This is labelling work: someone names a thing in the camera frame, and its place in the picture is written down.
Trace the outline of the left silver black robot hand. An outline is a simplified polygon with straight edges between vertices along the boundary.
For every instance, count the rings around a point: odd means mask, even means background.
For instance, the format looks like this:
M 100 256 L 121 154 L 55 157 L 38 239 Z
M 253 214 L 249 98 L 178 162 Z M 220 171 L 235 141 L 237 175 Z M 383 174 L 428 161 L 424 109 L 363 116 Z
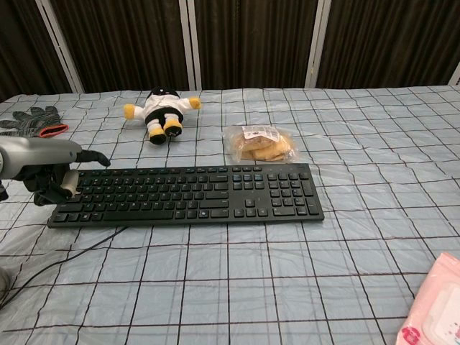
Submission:
M 24 183 L 37 206 L 66 203 L 77 194 L 78 171 L 70 168 L 74 162 L 111 164 L 103 153 L 67 139 L 1 137 L 1 180 Z

